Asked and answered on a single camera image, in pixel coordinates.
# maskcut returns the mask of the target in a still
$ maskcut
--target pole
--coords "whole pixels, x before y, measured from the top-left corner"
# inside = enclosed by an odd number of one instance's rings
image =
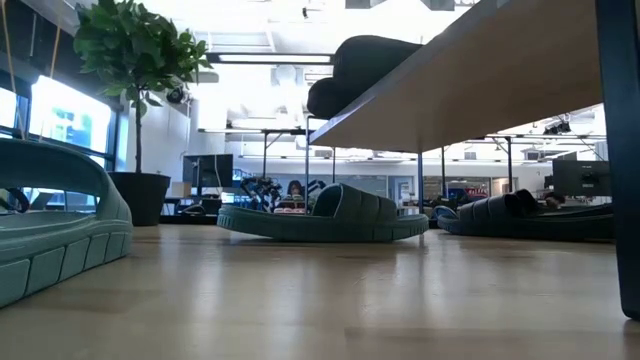
[[[307,116],[307,127],[305,129],[305,139],[307,139],[307,148],[304,155],[304,209],[309,211],[309,117]]]
[[[640,42],[635,0],[596,0],[622,312],[640,320]]]
[[[424,214],[424,176],[422,153],[418,153],[418,212]]]
[[[333,177],[331,179],[331,182],[335,184],[336,182],[336,148],[333,148]]]
[[[264,132],[264,154],[262,155],[262,178],[267,177],[267,137],[269,133],[267,131]]]
[[[509,167],[509,192],[513,192],[513,158],[511,156],[511,138],[507,137],[507,166]]]
[[[445,172],[445,164],[444,164],[444,147],[440,148],[441,150],[441,161],[442,161],[442,197],[447,197],[447,180],[446,180],[446,172]]]

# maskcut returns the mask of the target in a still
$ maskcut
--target person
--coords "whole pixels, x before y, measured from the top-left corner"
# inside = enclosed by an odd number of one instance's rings
[[[544,201],[547,203],[549,208],[560,209],[560,207],[566,202],[566,199],[563,195],[552,191],[545,194]]]
[[[289,186],[287,188],[287,195],[299,195],[299,196],[304,196],[302,194],[302,184],[300,183],[300,181],[298,180],[292,180],[289,183]]]

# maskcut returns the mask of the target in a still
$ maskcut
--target floor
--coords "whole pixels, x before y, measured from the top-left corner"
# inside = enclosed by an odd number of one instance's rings
[[[277,244],[210,226],[0,310],[9,359],[640,359],[612,245]]]

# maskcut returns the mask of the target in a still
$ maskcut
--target window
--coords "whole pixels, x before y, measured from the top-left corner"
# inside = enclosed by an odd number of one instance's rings
[[[13,127],[16,122],[16,94],[0,88],[0,126]]]
[[[109,106],[45,76],[32,94],[31,134],[107,152]]]

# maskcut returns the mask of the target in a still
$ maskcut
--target plant pot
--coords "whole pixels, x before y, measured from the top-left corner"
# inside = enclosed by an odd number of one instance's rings
[[[171,178],[127,172],[112,172],[109,175],[131,209],[133,226],[158,225]]]

